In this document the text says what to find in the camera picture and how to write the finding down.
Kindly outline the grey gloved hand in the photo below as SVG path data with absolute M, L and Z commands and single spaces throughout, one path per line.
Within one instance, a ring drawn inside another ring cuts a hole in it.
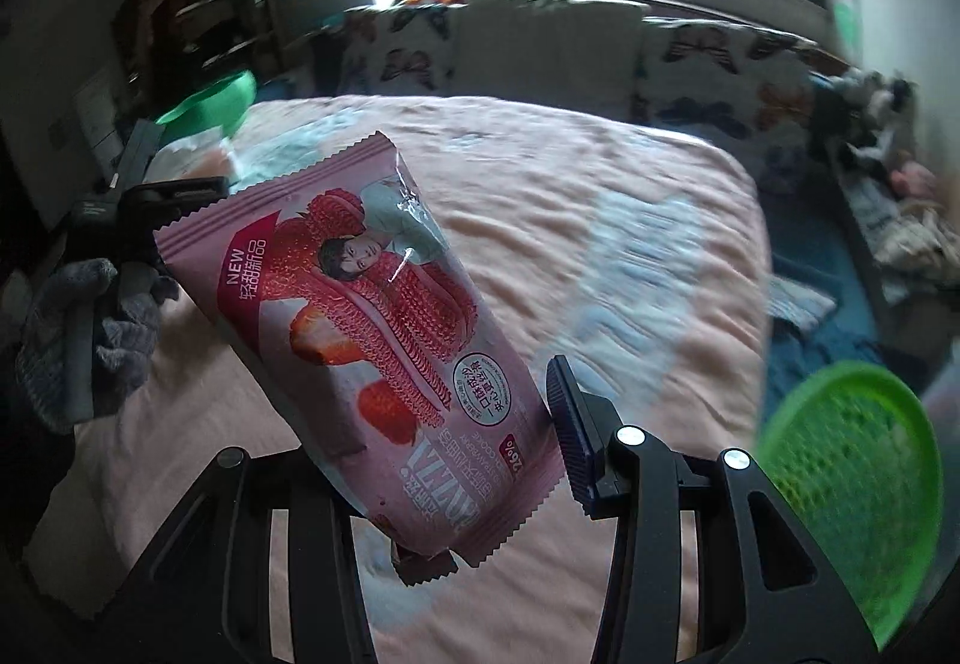
M 55 433 L 117 414 L 149 377 L 176 280 L 151 265 L 70 262 L 34 297 L 14 364 L 16 393 Z

